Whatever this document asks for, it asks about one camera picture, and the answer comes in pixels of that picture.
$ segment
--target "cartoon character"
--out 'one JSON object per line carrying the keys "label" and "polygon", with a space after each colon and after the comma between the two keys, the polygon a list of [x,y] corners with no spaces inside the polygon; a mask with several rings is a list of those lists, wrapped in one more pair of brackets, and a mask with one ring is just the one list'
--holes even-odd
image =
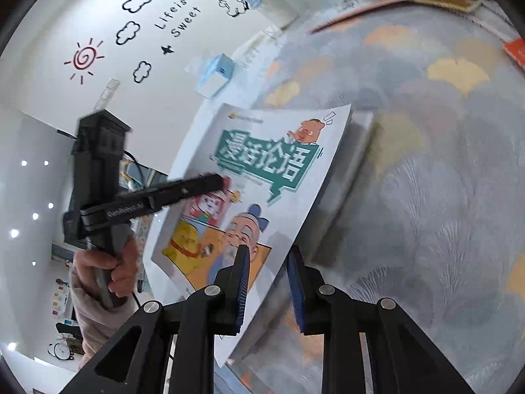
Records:
{"label": "cartoon character", "polygon": [[199,233],[197,228],[186,221],[180,221],[171,237],[170,244],[162,254],[188,275],[200,264]]}
{"label": "cartoon character", "polygon": [[218,226],[231,203],[237,203],[241,194],[229,190],[232,180],[224,178],[222,191],[191,198],[186,205],[184,215],[212,226]]}
{"label": "cartoon character", "polygon": [[227,7],[228,14],[233,18],[241,13],[246,13],[248,4],[244,0],[219,0],[219,6]]}
{"label": "cartoon character", "polygon": [[234,216],[222,237],[222,251],[213,262],[208,272],[208,283],[212,284],[219,270],[233,265],[237,247],[241,244],[248,246],[250,262],[257,255],[259,234],[268,227],[268,219],[261,218],[261,206],[252,204],[248,211]]}
{"label": "cartoon character", "polygon": [[208,227],[200,239],[199,252],[203,258],[208,258],[217,252],[221,252],[224,239],[224,233],[217,228]]}
{"label": "cartoon character", "polygon": [[325,124],[319,119],[303,121],[301,126],[295,132],[288,132],[287,135],[291,140],[296,140],[301,144],[313,144],[317,142],[321,130]]}

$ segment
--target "comic book cover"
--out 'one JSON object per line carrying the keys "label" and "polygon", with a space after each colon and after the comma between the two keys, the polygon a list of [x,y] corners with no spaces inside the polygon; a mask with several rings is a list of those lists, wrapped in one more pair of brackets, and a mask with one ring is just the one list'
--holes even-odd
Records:
{"label": "comic book cover", "polygon": [[[350,106],[241,110],[225,105],[191,159],[186,178],[219,173],[224,188],[182,203],[172,218],[171,238],[156,247],[152,259],[190,294],[232,265],[238,246],[248,246],[241,335],[308,215],[350,115]],[[218,362],[228,358],[238,338],[217,337]]]}

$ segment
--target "sleeve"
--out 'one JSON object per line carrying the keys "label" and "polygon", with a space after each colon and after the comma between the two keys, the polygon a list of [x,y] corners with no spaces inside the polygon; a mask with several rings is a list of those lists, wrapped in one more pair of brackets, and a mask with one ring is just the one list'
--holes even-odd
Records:
{"label": "sleeve", "polygon": [[133,315],[137,307],[129,297],[126,303],[119,308],[104,309],[96,299],[84,291],[75,267],[69,273],[69,286],[83,338],[82,348],[85,355],[80,363],[80,368],[82,368],[117,329]]}

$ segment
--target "sun decal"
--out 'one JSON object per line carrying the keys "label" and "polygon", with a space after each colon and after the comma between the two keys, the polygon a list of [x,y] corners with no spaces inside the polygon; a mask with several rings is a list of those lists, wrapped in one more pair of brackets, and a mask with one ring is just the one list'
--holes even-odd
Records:
{"label": "sun decal", "polygon": [[[69,65],[70,63],[72,63],[75,70],[80,71],[80,84],[84,84],[83,71],[90,68],[96,59],[103,59],[105,57],[99,55],[100,50],[98,50],[98,48],[101,46],[102,43],[104,42],[101,41],[96,45],[96,47],[93,47],[93,38],[90,38],[89,44],[84,47],[81,47],[80,43],[77,43],[78,50],[74,53],[73,59],[64,62],[64,65]],[[90,76],[94,75],[91,71],[87,71],[87,73]],[[77,73],[74,72],[69,78],[69,80],[72,80],[76,75]]]}

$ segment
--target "orange book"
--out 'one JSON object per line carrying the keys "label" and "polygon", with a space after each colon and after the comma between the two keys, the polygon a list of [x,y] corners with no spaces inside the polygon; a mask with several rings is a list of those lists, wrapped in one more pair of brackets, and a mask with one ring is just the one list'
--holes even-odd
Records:
{"label": "orange book", "polygon": [[525,39],[518,38],[510,43],[505,43],[503,48],[525,70]]}

